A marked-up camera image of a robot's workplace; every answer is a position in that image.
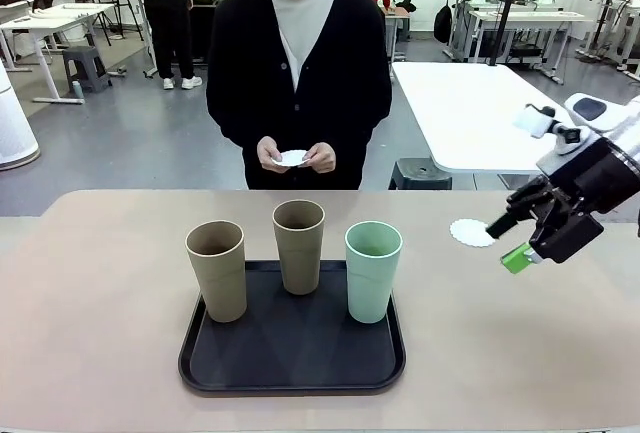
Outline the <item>person's left hand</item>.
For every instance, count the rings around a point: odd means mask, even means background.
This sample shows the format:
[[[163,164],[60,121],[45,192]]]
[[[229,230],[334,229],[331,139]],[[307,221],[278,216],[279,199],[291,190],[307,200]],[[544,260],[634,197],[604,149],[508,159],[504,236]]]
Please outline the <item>person's left hand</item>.
[[[304,155],[300,168],[311,168],[315,173],[331,173],[336,168],[334,149],[325,142],[314,144]]]

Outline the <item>person's right hand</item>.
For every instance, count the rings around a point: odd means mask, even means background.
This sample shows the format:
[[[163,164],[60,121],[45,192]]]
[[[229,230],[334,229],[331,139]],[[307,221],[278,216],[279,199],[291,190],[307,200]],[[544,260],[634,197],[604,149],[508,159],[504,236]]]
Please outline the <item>person's right hand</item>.
[[[282,155],[275,140],[269,136],[263,137],[257,144],[257,156],[264,170],[282,174],[288,170],[282,166]]]

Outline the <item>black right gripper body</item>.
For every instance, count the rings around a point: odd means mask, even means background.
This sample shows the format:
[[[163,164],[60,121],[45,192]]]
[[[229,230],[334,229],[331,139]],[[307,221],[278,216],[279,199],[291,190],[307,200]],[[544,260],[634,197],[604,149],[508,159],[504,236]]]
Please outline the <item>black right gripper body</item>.
[[[549,174],[580,211],[608,213],[639,192],[639,163],[606,138],[572,153]]]

